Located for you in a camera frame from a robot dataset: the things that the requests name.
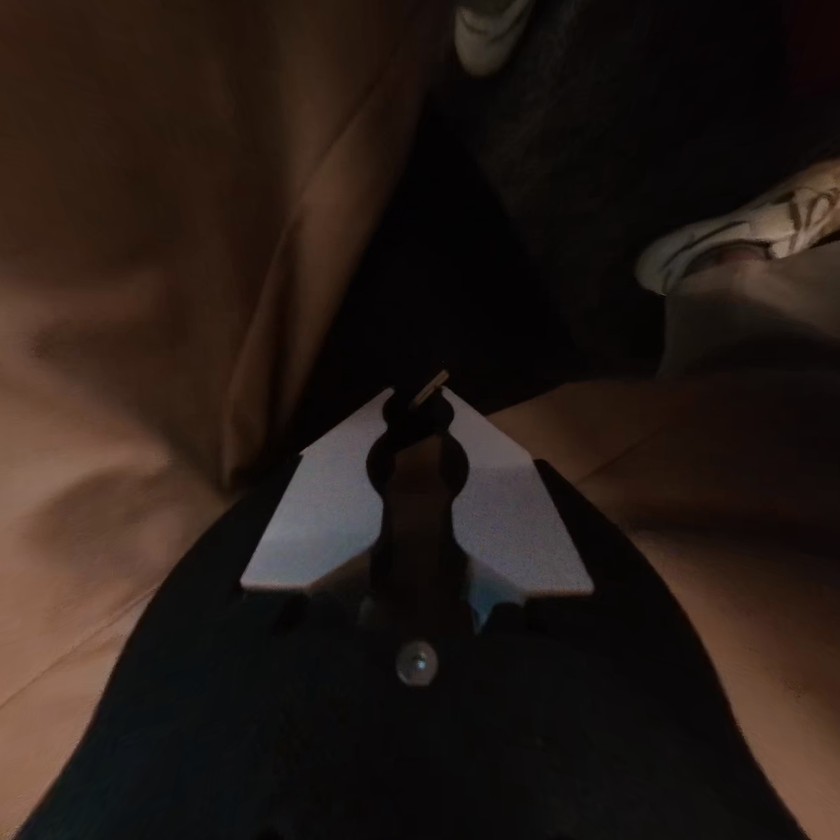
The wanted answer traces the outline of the white patterned cloth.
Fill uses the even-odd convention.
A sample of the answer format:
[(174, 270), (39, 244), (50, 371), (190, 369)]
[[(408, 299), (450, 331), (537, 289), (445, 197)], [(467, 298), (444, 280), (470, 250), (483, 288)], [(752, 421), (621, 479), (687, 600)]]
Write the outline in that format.
[(783, 259), (838, 238), (839, 160), (812, 164), (733, 212), (679, 227), (638, 257), (638, 284), (667, 295), (729, 249)]

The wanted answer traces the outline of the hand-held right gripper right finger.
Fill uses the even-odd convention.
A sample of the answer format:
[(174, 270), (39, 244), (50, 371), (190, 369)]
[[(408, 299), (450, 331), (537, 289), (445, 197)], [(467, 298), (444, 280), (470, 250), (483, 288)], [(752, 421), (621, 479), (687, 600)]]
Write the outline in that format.
[(472, 621), (485, 623), (499, 605), (592, 595), (592, 577), (530, 453), (447, 387), (427, 400), (440, 422), (438, 464)]

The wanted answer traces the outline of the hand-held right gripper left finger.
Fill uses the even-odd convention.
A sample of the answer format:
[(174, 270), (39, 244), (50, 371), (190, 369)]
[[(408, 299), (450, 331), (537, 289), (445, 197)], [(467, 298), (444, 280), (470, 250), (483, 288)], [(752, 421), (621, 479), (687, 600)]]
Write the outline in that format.
[(327, 589), (382, 533), (384, 501), (368, 471), (385, 435), (385, 388), (300, 452), (289, 484), (240, 577), (247, 592)]

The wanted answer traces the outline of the person's brown trousers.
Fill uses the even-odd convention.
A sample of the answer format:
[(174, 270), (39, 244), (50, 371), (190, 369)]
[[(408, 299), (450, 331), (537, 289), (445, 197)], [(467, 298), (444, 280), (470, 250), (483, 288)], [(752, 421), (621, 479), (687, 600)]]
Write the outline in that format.
[[(452, 5), (2, 2), (2, 838), (838, 838), (838, 238), (680, 280), (653, 380), (483, 415), (595, 589), (474, 623), (408, 409), (455, 365), (396, 366), (447, 318), (529, 376), (546, 307), (340, 321)], [(388, 387), (373, 548), (243, 590)]]

